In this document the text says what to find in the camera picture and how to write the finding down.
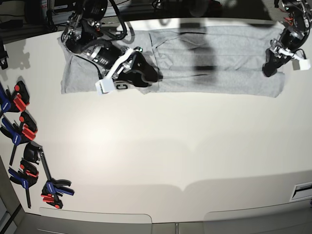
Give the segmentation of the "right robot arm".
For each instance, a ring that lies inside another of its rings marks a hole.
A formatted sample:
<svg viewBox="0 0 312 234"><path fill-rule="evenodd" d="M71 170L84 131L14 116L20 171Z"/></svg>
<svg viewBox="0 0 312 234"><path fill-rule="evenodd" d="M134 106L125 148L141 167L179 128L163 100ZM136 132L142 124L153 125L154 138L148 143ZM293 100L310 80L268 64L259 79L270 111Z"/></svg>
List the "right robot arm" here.
<svg viewBox="0 0 312 234"><path fill-rule="evenodd" d="M119 34L101 29L108 4L121 24ZM139 88L149 87L158 82L158 74L145 59L143 49L113 44L126 35L126 24L113 0L80 0L67 20L61 42L69 52L97 68L96 89L100 94L115 90L119 82Z"/></svg>

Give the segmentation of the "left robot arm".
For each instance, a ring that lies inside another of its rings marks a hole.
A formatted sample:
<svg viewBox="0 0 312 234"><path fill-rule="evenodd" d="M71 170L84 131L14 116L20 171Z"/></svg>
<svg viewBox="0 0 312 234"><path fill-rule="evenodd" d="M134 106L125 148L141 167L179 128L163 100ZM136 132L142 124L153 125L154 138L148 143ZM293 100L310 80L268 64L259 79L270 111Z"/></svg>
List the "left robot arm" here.
<svg viewBox="0 0 312 234"><path fill-rule="evenodd" d="M277 73L277 69L294 59L298 61L299 70L309 70L311 62L304 51L297 52L307 41L312 29L312 8L306 0L283 0L285 18L284 30L279 38L272 39L266 51L266 62L262 72L266 77Z"/></svg>

